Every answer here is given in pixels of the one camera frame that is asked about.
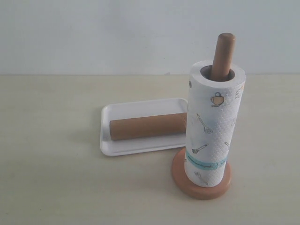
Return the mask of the brown cardboard tube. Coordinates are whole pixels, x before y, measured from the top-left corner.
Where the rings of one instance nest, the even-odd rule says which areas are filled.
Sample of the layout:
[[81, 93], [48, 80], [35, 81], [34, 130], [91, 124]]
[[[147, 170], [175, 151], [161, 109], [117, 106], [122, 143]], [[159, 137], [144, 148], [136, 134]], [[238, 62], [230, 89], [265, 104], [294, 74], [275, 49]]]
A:
[[109, 122], [110, 138], [113, 141], [184, 134], [186, 126], [187, 113], [185, 112]]

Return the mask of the white printed paper towel roll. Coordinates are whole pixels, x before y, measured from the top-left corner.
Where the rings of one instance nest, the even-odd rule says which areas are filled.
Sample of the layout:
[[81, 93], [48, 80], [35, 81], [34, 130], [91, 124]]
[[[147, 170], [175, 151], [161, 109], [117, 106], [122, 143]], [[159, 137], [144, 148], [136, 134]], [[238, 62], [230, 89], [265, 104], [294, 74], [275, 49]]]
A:
[[184, 169], [194, 184], [205, 188], [223, 179], [246, 81], [245, 71], [234, 64], [223, 82], [209, 78], [211, 68], [211, 60], [191, 67], [187, 99]]

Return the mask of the wooden paper towel holder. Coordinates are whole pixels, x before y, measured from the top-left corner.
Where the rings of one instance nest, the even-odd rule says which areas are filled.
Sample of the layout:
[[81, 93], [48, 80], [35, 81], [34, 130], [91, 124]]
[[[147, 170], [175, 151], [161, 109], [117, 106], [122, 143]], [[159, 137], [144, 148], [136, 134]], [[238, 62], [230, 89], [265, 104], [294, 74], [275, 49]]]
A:
[[[235, 40], [236, 38], [232, 33], [222, 33], [218, 36], [209, 75], [211, 80], [217, 82], [229, 80]], [[221, 182], [214, 187], [201, 187], [194, 184], [185, 173], [185, 152], [186, 145], [174, 156], [172, 161], [172, 178], [177, 187], [188, 196], [199, 200], [211, 200], [222, 196], [229, 189], [232, 180], [232, 169], [228, 157]]]

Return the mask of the white rectangular plastic tray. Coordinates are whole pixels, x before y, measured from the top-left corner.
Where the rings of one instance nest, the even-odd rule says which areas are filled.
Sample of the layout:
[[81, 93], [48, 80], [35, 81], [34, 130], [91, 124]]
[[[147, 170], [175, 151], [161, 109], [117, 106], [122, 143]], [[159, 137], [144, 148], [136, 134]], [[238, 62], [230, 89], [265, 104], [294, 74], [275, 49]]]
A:
[[109, 122], [119, 119], [185, 113], [187, 106], [188, 102], [183, 98], [106, 105], [101, 112], [100, 148], [102, 153], [107, 156], [121, 156], [184, 147], [184, 133], [113, 141], [110, 138]]

